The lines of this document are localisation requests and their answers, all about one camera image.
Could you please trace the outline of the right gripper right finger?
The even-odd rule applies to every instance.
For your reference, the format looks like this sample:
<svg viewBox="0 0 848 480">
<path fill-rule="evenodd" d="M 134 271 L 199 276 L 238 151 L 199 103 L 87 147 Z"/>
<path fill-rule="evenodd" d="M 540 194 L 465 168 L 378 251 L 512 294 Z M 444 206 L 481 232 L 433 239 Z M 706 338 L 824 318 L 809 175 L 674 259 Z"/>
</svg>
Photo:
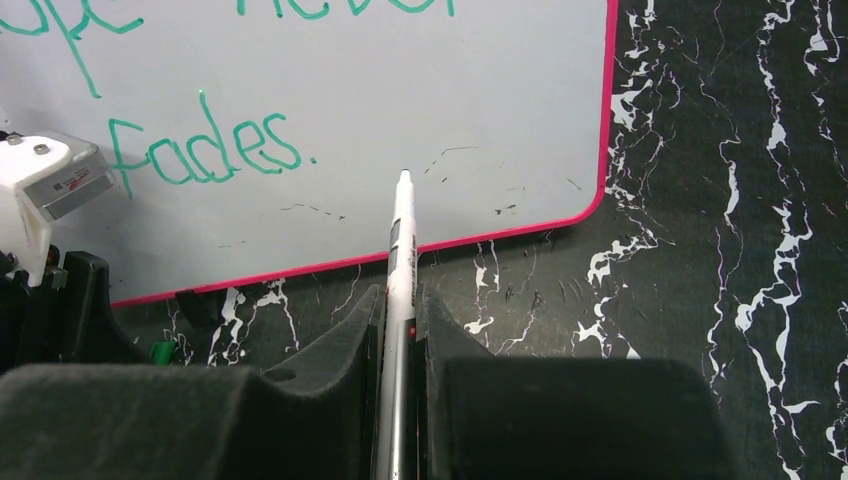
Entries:
<svg viewBox="0 0 848 480">
<path fill-rule="evenodd" d="M 668 359 L 497 356 L 418 293 L 426 479 L 735 479 L 701 375 Z"/>
</svg>

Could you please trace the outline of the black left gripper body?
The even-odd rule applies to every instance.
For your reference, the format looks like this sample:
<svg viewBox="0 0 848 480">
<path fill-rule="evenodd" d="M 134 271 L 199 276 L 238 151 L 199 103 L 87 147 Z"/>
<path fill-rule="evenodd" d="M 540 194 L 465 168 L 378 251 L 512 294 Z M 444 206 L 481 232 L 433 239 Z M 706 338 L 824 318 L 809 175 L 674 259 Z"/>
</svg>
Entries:
<svg viewBox="0 0 848 480">
<path fill-rule="evenodd" d="M 1 372 L 35 363 L 147 364 L 115 321 L 109 264 L 83 251 L 49 250 L 40 285 L 1 255 Z"/>
</svg>

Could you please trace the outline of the pink framed whiteboard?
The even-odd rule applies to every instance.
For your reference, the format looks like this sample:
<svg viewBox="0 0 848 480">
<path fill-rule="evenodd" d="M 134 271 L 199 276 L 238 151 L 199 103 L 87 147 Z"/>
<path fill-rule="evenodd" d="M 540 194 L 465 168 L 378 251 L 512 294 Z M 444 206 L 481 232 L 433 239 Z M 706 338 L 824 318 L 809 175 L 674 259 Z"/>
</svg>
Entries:
<svg viewBox="0 0 848 480">
<path fill-rule="evenodd" d="M 114 303 L 574 224 L 605 180 L 616 1 L 5 1 L 1 123 L 98 145 L 54 241 Z"/>
</svg>

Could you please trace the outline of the green marker cap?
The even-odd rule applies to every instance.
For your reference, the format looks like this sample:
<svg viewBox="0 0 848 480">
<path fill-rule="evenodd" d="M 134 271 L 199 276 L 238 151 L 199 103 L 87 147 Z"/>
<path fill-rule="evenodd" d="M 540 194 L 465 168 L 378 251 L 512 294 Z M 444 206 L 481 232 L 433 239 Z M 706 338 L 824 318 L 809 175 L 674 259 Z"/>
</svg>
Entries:
<svg viewBox="0 0 848 480">
<path fill-rule="evenodd" d="M 176 349 L 177 342 L 173 340 L 154 342 L 149 352 L 151 363 L 159 366 L 171 365 Z"/>
</svg>

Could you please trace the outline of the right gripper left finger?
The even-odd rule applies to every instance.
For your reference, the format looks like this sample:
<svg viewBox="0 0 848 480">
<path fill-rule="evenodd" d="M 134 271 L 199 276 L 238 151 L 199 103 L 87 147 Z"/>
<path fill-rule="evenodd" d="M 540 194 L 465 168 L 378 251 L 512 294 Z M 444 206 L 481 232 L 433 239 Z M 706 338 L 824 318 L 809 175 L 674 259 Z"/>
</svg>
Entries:
<svg viewBox="0 0 848 480">
<path fill-rule="evenodd" d="M 1 379 L 5 479 L 366 479 L 375 424 L 369 287 L 284 362 L 35 364 Z"/>
</svg>

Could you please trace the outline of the green capped whiteboard marker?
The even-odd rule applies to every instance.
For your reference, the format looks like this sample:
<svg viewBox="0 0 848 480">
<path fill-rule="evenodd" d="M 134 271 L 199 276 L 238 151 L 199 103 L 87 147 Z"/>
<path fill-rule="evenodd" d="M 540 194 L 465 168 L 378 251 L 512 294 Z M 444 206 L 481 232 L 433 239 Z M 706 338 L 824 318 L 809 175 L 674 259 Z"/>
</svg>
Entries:
<svg viewBox="0 0 848 480">
<path fill-rule="evenodd" d="M 400 172 L 388 250 L 386 310 L 375 450 L 375 479 L 414 479 L 414 348 L 418 252 L 414 185 Z"/>
</svg>

